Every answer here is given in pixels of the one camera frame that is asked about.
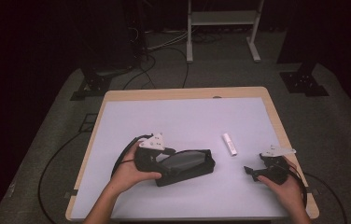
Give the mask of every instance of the finger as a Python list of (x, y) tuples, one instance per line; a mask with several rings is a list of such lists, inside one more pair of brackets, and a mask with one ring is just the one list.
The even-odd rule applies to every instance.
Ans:
[(290, 161), (287, 157), (283, 156), (284, 160), (288, 163), (289, 166), (294, 168), (295, 170), (297, 169), (297, 165), (295, 165), (292, 161)]
[(134, 145), (132, 145), (130, 148), (129, 148), (129, 150), (127, 151), (127, 153), (126, 153), (126, 155), (124, 156), (124, 160), (132, 160), (132, 159), (134, 159), (134, 153), (135, 153), (135, 151), (137, 150), (137, 148), (138, 148), (138, 145), (140, 145), (140, 143), (141, 143), (142, 141), (138, 141), (138, 142), (136, 142), (136, 143), (134, 143)]
[(265, 184), (266, 186), (269, 187), (269, 189), (271, 189), (272, 191), (274, 192), (277, 192), (279, 186), (274, 183), (272, 180), (270, 180), (269, 178), (267, 178), (266, 176), (263, 176), (263, 175), (259, 175), (257, 177), (257, 179), (262, 182), (263, 184)]
[(159, 179), (161, 178), (161, 173), (157, 172), (141, 172), (141, 180)]

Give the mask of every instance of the black cable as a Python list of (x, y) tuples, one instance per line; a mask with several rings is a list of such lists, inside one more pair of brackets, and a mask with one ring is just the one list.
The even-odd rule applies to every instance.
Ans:
[(190, 71), (190, 65), (187, 63), (187, 56), (185, 55), (185, 53), (184, 53), (182, 50), (180, 50), (180, 49), (175, 49), (175, 48), (169, 48), (169, 47), (167, 47), (167, 48), (153, 49), (153, 50), (150, 50), (149, 52), (155, 52), (155, 51), (163, 50), (163, 49), (172, 49), (172, 50), (176, 50), (176, 51), (178, 51), (179, 53), (181, 53), (182, 56), (184, 57), (184, 59), (185, 59), (185, 64), (187, 65), (187, 73), (186, 73), (186, 75), (185, 75), (185, 77), (184, 77), (184, 82), (182, 83), (182, 88), (184, 89), (184, 88), (185, 88), (185, 83), (187, 82), (188, 73), (189, 73), (189, 71)]
[(137, 78), (137, 77), (139, 77), (139, 76), (141, 76), (141, 75), (143, 75), (143, 74), (147, 74), (147, 71), (149, 71), (151, 68), (153, 68), (153, 67), (155, 66), (155, 64), (156, 64), (156, 59), (155, 59), (153, 56), (149, 55), (149, 54), (148, 54), (147, 56), (153, 60), (153, 64), (149, 67), (149, 69), (143, 70), (143, 72), (141, 72), (141, 73), (135, 75), (134, 77), (132, 77), (132, 78), (123, 86), (123, 90), (126, 90), (126, 87), (127, 87), (135, 78)]
[(53, 156), (50, 158), (48, 161), (47, 165), (45, 166), (44, 171), (41, 174), (41, 177), (39, 178), (38, 182), (38, 201), (39, 201), (39, 206), (41, 207), (42, 212), (44, 213), (45, 217), (50, 221), (52, 224), (56, 224), (56, 222), (53, 221), (53, 219), (49, 216), (47, 210), (45, 210), (44, 204), (42, 203), (42, 198), (41, 198), (41, 184), (42, 180), (44, 178), (45, 172), (47, 171), (49, 165), (53, 161), (53, 159), (61, 152), (70, 142), (72, 142), (74, 139), (76, 139), (80, 134), (85, 133), (85, 131), (89, 130), (91, 127), (87, 128), (86, 130), (78, 132), (76, 135), (74, 135), (72, 138), (70, 138), (68, 141), (66, 141), (57, 151), (56, 153), (53, 154)]
[[(148, 55), (148, 57), (150, 57), (150, 58), (152, 58), (152, 60), (154, 60), (154, 64), (156, 63), (156, 59), (155, 59), (153, 56)], [(149, 79), (149, 82), (147, 82), (146, 84), (144, 84), (144, 85), (141, 87), (141, 89), (143, 89), (143, 87), (145, 87), (148, 83), (152, 83), (153, 88), (156, 89), (155, 84), (153, 83), (152, 79), (150, 78), (149, 73), (147, 72), (148, 70), (143, 69), (143, 67), (141, 66), (141, 63), (140, 63), (139, 66), (140, 66), (140, 69), (147, 75), (147, 77), (148, 77), (148, 79)]]
[(346, 212), (344, 210), (344, 206), (341, 203), (341, 200), (338, 198), (338, 196), (335, 194), (335, 191), (333, 191), (333, 189), (326, 183), (324, 182), (324, 180), (321, 180), (320, 178), (318, 178), (315, 175), (310, 175), (306, 172), (303, 172), (304, 175), (308, 175), (316, 180), (318, 180), (319, 182), (321, 182), (321, 184), (323, 184), (325, 187), (327, 187), (327, 189), (332, 193), (332, 195), (335, 197), (336, 201), (338, 202), (339, 206), (341, 207), (342, 210), (342, 215), (344, 217), (344, 224), (347, 224), (347, 216), (346, 216)]

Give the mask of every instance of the black curtain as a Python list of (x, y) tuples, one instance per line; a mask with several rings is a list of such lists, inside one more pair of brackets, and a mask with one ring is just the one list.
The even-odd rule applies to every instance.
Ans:
[(309, 58), (329, 68), (351, 98), (351, 1), (298, 2), (278, 62)]

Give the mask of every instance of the gray carpet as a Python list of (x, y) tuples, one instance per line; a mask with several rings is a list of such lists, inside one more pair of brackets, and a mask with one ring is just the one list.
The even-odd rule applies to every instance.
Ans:
[[(295, 71), (298, 64), (276, 64), (285, 33), (257, 35), (257, 49), (262, 61), (254, 63), (246, 45), (246, 34), (227, 34), (211, 44), (195, 44), (194, 63), (189, 64), (185, 88), (263, 86), (272, 96), (277, 113), (283, 122), (290, 143), (297, 149), (302, 169), (325, 180), (343, 203), (351, 223), (351, 100), (344, 93), (336, 76), (318, 65), (314, 70), (317, 82), (330, 96), (306, 97), (287, 91), (280, 72)], [(150, 46), (162, 43), (170, 35), (148, 36)], [(185, 52), (184, 44), (173, 48)], [(173, 49), (151, 53), (155, 66), (146, 75), (131, 82), (127, 89), (181, 88), (187, 72), (184, 56)], [(152, 60), (143, 62), (150, 67)], [(141, 71), (115, 77), (111, 90), (121, 90)], [(70, 101), (83, 76), (80, 70), (70, 75), (32, 143), (14, 179), (14, 191), (0, 204), (0, 223), (49, 223), (40, 210), (37, 189), (40, 176), (52, 155), (75, 136), (88, 113), (98, 113), (102, 97)], [(54, 158), (43, 178), (42, 202), (56, 223), (68, 223), (65, 209), (68, 193), (72, 191), (90, 134), (81, 133)], [(318, 189), (316, 202), (320, 209), (314, 223), (343, 223), (339, 205), (330, 192), (318, 181), (307, 177), (313, 189)], [(289, 223), (275, 220), (273, 223)]]

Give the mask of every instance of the shelf leg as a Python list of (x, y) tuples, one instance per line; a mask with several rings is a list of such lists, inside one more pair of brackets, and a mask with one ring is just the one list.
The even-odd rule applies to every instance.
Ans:
[(192, 8), (191, 0), (188, 0), (188, 40), (187, 40), (187, 63), (193, 62), (192, 51)]
[(258, 9), (257, 9), (257, 14), (256, 14), (255, 20), (254, 20), (254, 25), (252, 27), (252, 34), (250, 37), (247, 38), (247, 44), (250, 48), (254, 62), (256, 62), (256, 63), (260, 62), (260, 55), (258, 54), (257, 48), (255, 47), (255, 44), (254, 44), (254, 41), (255, 41), (255, 36), (257, 34), (257, 31), (258, 31), (258, 26), (260, 24), (260, 15), (262, 13), (263, 2), (264, 2), (264, 0), (260, 0), (260, 4), (259, 4)]

